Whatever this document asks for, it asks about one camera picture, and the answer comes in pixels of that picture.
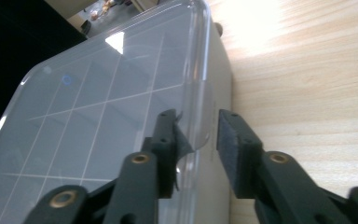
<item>screw hole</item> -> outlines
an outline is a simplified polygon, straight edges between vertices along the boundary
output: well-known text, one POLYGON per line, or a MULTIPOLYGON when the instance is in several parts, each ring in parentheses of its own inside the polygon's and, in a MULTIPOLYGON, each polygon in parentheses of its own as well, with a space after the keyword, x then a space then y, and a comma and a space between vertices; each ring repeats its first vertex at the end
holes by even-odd
POLYGON ((336 222, 328 216, 317 214, 315 220, 320 224, 335 224, 336 222))
POLYGON ((136 215, 131 213, 123 216, 120 220, 120 224, 135 224, 135 222, 136 222, 136 215))
POLYGON ((75 201, 76 191, 66 190, 56 194, 50 201, 50 206, 54 208, 65 207, 75 201))
POLYGON ((283 154, 272 154, 269 158, 277 163, 287 163, 289 161, 289 158, 283 154))
POLYGON ((133 163, 144 163, 144 162, 147 162, 148 160, 149 160, 149 157, 146 155, 137 155, 132 158, 133 163))

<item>plastic container lid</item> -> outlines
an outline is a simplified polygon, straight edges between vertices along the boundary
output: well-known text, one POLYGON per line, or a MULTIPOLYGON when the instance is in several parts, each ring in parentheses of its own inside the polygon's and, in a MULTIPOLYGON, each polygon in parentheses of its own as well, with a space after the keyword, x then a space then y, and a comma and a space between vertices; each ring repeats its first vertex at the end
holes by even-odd
MULTIPOLYGON (((0 121, 0 223, 22 223, 51 189, 115 179, 164 110, 201 147, 210 22, 202 1, 169 2, 33 68, 0 121)), ((179 169, 160 223, 193 217, 197 156, 179 169)))

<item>blue dot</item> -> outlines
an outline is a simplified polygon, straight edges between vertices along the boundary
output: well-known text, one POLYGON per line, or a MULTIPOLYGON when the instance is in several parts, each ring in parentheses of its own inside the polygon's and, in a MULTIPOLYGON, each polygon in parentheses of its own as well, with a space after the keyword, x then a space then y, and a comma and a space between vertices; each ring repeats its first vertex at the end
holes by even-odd
POLYGON ((72 78, 70 76, 68 76, 68 75, 65 75, 65 76, 62 77, 62 83, 65 86, 71 85, 72 78))

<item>wooden table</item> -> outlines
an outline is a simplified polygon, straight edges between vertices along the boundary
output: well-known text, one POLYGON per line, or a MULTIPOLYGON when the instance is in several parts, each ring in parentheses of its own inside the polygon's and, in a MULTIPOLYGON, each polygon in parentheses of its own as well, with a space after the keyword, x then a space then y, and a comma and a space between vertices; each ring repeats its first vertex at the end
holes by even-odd
MULTIPOLYGON (((231 60, 233 110, 265 150, 341 196, 358 186, 358 1, 208 0, 231 60)), ((257 223, 231 201, 231 224, 257 223)))

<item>wood grain surface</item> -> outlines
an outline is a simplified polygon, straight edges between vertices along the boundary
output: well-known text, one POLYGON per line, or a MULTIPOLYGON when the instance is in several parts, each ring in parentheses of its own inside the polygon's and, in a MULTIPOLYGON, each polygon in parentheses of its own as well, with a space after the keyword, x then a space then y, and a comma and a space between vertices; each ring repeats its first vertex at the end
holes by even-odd
MULTIPOLYGON (((207 0, 231 61, 233 110, 265 150, 341 196, 358 186, 358 1, 207 0)), ((231 224, 258 223, 232 197, 231 224)))

